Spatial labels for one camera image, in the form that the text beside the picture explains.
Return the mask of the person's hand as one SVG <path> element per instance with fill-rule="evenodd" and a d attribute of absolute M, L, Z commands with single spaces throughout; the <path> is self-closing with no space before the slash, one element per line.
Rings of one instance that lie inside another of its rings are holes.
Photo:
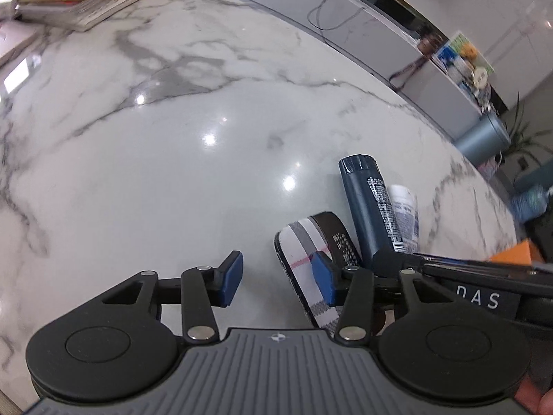
<path fill-rule="evenodd" d="M 553 415 L 553 390 L 541 394 L 529 377 L 525 377 L 515 396 L 516 401 L 534 415 Z"/>

